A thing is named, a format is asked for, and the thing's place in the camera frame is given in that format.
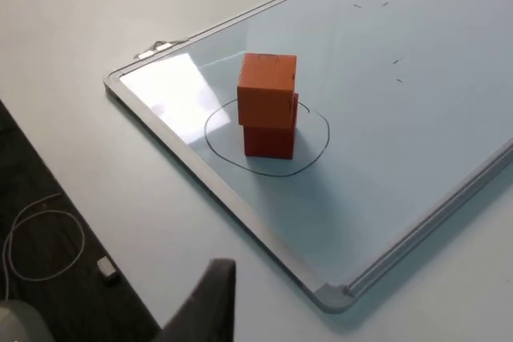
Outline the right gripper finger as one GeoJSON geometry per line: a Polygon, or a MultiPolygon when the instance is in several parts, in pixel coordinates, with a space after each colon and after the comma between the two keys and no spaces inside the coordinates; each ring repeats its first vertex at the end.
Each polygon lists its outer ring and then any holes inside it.
{"type": "Polygon", "coordinates": [[[160,341],[232,341],[236,262],[209,261],[189,297],[159,333],[160,341]]]}

